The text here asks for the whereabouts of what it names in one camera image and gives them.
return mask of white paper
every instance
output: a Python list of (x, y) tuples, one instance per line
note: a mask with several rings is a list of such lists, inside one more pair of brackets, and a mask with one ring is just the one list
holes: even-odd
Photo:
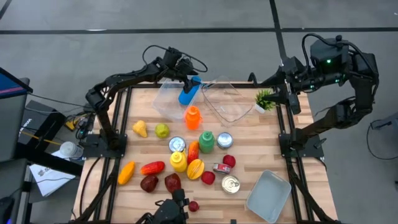
[[(60, 151), (54, 152), (52, 155), (60, 158), (66, 158), (66, 156), (62, 155)], [(37, 164), (31, 165), (30, 171), (32, 172), (36, 182), (46, 180), (37, 184), (43, 197), (49, 196), (52, 192), (56, 191), (62, 185), (66, 184), (69, 179), (75, 178), (74, 175), (52, 170), (48, 167), (40, 166)]]

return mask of green plant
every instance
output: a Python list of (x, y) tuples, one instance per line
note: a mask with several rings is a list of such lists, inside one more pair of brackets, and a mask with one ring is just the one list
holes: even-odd
[(256, 95), (256, 103), (264, 110), (271, 110), (275, 104), (271, 101), (263, 100), (263, 96), (271, 95), (273, 92), (271, 90), (260, 90)]

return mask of monitor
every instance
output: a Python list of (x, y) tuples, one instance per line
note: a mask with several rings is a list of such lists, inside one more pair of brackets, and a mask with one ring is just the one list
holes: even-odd
[(0, 99), (32, 93), (33, 89), (0, 68)]

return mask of light blue tray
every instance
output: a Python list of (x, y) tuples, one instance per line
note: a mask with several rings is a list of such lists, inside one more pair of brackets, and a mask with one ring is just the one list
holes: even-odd
[(246, 200), (246, 206), (265, 221), (275, 223), (291, 190), (289, 182), (265, 170)]

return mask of red can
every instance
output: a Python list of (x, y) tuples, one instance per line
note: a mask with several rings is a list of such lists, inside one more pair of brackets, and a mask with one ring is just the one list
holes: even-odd
[(213, 171), (219, 174), (230, 174), (231, 166), (227, 164), (214, 164)]

